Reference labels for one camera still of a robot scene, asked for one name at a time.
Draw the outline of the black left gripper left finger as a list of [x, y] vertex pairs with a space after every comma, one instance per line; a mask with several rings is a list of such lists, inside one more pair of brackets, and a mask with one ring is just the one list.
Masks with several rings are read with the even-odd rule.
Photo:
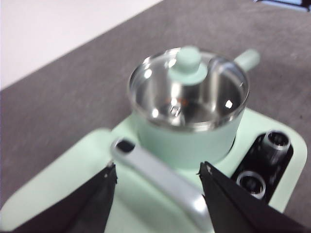
[[67, 197], [13, 230], [15, 233], [103, 233], [114, 200], [111, 163]]

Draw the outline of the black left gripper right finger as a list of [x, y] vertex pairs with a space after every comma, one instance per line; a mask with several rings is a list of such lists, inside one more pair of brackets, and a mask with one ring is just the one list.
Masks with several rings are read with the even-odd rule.
[[216, 233], [309, 233], [311, 229], [251, 196], [209, 162], [198, 171]]

